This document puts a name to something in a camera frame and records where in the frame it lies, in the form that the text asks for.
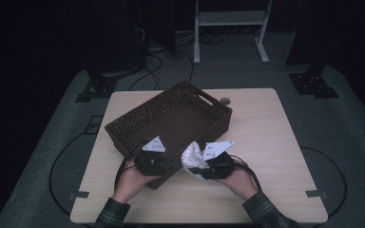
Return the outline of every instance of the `plaid shirt sleeve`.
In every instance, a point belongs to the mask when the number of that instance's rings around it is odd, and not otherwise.
[[[118,228],[123,227],[124,218],[129,211],[129,204],[122,204],[112,198],[108,198],[105,207],[96,219],[94,228]]]
[[[296,221],[285,217],[262,192],[248,199],[242,206],[251,220],[263,228],[300,227]]]

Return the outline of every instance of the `hand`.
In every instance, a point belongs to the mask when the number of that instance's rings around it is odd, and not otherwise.
[[[258,193],[251,175],[238,167],[235,167],[233,173],[226,179],[215,181],[226,185],[236,196],[243,200],[248,200]]]
[[[128,161],[112,198],[120,203],[126,203],[134,198],[148,182],[159,177],[143,175],[133,160]]]

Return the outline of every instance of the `white marker tag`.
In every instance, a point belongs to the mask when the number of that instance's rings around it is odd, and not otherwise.
[[[160,136],[154,138],[143,148],[144,151],[155,151],[155,152],[165,152],[165,148],[160,140]]]
[[[223,153],[234,141],[226,142],[209,142],[206,144],[205,151],[203,152],[203,159],[205,161],[217,158]]]

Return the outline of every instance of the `gray carpet floor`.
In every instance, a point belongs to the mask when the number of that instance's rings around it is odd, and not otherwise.
[[[285,65],[295,34],[266,33],[264,45],[270,58],[268,65],[260,61],[254,44],[255,36],[231,35],[227,42],[202,45],[202,62],[194,66],[191,82],[199,88],[275,89],[326,210],[329,214],[334,213],[320,227],[365,227],[365,107],[350,89],[346,78],[331,66],[325,67],[322,77],[335,89],[339,98],[316,99],[311,95],[298,95],[288,74],[304,72],[308,66]],[[178,49],[193,57],[192,44]],[[189,79],[191,63],[186,55],[164,51],[156,56],[163,60],[162,67],[155,72],[161,79],[160,89],[168,89]],[[147,66],[151,70],[159,62],[157,58],[147,58]],[[143,69],[124,77],[115,90],[128,90],[146,73]],[[0,227],[82,227],[72,223],[55,204],[49,193],[48,180],[52,165],[65,148],[52,170],[51,186],[58,202],[70,212],[96,136],[83,134],[76,137],[84,132],[92,116],[104,115],[108,102],[108,99],[92,99],[88,103],[75,103],[87,82],[88,77],[83,70],[69,85],[0,215]],[[132,90],[158,89],[156,84],[154,78],[148,76]]]

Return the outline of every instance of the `white cloth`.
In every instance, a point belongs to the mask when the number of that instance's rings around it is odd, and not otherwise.
[[[189,168],[198,167],[200,169],[203,169],[209,167],[206,161],[203,159],[200,146],[197,144],[197,142],[192,142],[183,151],[182,166],[188,173],[194,175],[199,180],[205,181],[205,178],[203,178],[201,174],[193,174],[191,171],[189,171]]]

